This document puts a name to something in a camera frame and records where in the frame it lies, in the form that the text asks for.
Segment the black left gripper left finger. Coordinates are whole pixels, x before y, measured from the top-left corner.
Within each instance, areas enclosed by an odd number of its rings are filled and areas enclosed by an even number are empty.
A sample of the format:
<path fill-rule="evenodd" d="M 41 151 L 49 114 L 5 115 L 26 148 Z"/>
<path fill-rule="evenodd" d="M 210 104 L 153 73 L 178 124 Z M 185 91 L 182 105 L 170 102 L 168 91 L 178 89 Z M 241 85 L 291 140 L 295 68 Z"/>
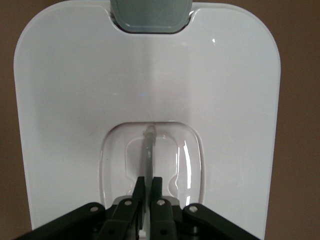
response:
<path fill-rule="evenodd" d="M 19 237 L 18 240 L 138 240 L 143 228 L 145 178 L 137 178 L 132 195 L 116 198 L 106 209 L 87 203 Z"/>

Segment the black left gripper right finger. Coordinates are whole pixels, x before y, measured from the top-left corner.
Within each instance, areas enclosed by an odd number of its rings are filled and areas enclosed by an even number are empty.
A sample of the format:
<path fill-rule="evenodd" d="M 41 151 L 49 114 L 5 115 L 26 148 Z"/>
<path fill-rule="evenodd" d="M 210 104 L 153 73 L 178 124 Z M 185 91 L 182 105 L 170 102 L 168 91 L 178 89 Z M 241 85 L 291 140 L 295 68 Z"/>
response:
<path fill-rule="evenodd" d="M 162 194 L 163 179 L 154 177 L 150 190 L 151 240 L 256 240 L 257 237 L 200 203 L 180 207 Z"/>

